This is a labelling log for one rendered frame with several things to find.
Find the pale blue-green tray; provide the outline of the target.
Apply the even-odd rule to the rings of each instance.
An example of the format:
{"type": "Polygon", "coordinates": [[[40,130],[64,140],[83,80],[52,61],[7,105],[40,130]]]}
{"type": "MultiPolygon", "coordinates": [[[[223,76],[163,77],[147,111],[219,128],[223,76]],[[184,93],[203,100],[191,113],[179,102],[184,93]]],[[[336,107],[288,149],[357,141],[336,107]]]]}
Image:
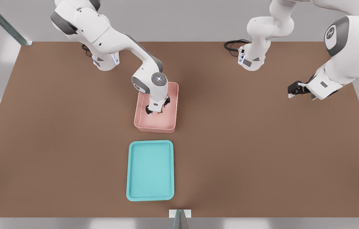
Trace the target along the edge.
{"type": "Polygon", "coordinates": [[[174,148],[169,140],[136,141],[129,146],[127,199],[170,200],[175,194],[174,148]]]}

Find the silver frame post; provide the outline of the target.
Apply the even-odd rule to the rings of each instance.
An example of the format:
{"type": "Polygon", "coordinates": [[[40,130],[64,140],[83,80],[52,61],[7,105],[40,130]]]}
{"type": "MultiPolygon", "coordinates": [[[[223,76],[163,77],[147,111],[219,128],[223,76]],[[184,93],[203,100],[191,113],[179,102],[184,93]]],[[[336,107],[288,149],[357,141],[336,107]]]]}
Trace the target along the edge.
{"type": "Polygon", "coordinates": [[[0,13],[0,26],[11,35],[20,45],[32,45],[33,41],[26,40],[0,13]]]}
{"type": "Polygon", "coordinates": [[[174,218],[173,229],[189,229],[187,219],[192,217],[191,210],[169,210],[168,217],[174,218]]]}

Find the pink plastic box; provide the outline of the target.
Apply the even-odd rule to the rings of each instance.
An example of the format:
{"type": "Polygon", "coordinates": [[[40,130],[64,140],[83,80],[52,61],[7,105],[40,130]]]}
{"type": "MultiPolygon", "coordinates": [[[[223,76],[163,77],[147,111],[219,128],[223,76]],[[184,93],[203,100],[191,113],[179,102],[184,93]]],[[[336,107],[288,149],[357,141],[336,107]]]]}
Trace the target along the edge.
{"type": "Polygon", "coordinates": [[[163,108],[162,113],[147,114],[145,107],[149,104],[149,94],[138,93],[134,125],[140,132],[172,134],[175,132],[178,109],[178,84],[168,83],[170,103],[163,108]]]}

